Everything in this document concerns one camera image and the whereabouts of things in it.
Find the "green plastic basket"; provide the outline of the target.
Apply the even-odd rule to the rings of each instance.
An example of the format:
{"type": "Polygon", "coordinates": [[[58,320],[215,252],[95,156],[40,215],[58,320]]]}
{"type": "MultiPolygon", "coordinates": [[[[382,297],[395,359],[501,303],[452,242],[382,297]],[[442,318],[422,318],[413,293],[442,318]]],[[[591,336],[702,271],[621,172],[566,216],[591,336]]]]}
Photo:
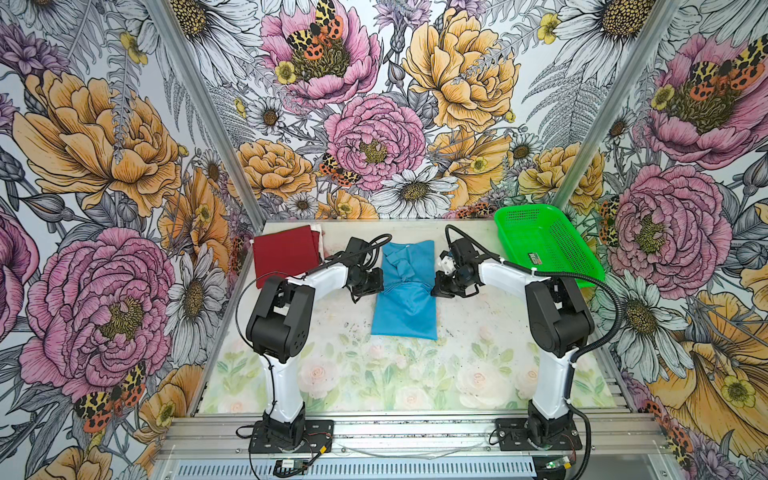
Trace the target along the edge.
{"type": "Polygon", "coordinates": [[[605,271],[587,242],[556,207],[541,204],[508,206],[494,214],[501,259],[525,270],[570,272],[605,280],[605,271]],[[533,265],[528,254],[537,253],[542,265],[533,265]]]}

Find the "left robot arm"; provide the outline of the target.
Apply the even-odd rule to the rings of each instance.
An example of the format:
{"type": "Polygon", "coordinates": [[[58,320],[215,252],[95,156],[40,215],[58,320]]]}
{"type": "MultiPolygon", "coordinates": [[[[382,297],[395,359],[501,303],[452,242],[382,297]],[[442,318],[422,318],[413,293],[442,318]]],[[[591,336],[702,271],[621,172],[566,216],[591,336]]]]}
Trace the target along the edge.
{"type": "Polygon", "coordinates": [[[353,302],[384,290],[377,266],[388,233],[370,241],[352,237],[346,248],[299,274],[270,273],[245,328],[244,339],[260,357],[267,380],[267,406],[254,427],[251,453],[294,452],[310,446],[310,438],[333,431],[332,421],[313,425],[298,384],[298,357],[311,327],[314,303],[336,290],[353,302]]]}

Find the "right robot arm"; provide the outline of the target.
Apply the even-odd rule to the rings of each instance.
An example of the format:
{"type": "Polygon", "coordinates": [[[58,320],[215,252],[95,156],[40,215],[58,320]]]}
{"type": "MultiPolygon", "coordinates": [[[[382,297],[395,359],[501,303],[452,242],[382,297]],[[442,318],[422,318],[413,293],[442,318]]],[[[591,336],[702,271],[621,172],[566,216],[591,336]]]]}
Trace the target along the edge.
{"type": "Polygon", "coordinates": [[[577,284],[596,278],[573,272],[547,272],[502,259],[462,237],[440,254],[431,295],[469,298],[490,285],[525,301],[529,332],[541,351],[538,384],[529,400],[527,439],[539,449],[571,430],[571,389],[577,357],[586,352],[593,317],[577,284]]]}

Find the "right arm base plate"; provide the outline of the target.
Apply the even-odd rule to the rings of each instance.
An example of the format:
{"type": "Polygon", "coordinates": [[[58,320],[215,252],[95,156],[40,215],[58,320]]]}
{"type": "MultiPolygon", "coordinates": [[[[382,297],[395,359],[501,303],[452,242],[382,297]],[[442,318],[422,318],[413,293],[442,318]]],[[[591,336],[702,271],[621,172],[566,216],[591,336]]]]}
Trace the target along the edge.
{"type": "Polygon", "coordinates": [[[579,451],[582,440],[571,416],[555,420],[502,417],[494,422],[502,451],[579,451]]]}

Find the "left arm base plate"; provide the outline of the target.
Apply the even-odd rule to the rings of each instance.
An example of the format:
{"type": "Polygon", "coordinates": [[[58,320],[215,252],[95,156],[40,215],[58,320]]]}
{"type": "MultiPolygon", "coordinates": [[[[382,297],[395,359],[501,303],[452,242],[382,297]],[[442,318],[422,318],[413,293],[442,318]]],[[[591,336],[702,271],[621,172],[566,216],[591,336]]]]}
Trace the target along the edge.
{"type": "Polygon", "coordinates": [[[251,454],[318,453],[323,447],[332,449],[333,420],[302,419],[292,423],[265,417],[256,423],[250,435],[251,454]]]}

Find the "blue t-shirt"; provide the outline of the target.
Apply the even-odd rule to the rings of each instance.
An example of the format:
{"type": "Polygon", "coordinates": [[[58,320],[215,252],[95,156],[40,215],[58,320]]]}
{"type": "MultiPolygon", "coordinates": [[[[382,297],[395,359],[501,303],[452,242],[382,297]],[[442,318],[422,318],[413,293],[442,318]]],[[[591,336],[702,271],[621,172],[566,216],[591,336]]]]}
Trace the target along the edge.
{"type": "Polygon", "coordinates": [[[436,341],[435,243],[388,243],[382,249],[383,291],[377,295],[373,335],[436,341]]]}

